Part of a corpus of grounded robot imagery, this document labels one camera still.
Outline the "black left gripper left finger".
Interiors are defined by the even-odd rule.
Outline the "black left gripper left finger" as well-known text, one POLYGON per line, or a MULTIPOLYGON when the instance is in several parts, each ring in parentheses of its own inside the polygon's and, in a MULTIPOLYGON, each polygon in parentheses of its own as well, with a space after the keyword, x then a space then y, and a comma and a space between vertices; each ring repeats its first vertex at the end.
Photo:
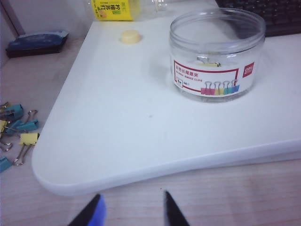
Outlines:
POLYGON ((106 205, 104 197, 96 194, 81 212, 68 224, 69 226, 104 226, 106 205))

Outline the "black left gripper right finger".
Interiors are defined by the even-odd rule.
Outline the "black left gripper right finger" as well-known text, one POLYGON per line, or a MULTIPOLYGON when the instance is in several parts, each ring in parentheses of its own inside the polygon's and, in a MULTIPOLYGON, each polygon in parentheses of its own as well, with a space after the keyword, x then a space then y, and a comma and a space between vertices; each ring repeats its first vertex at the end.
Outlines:
POLYGON ((164 225, 165 226, 188 226, 189 223, 172 195, 164 191, 164 225))

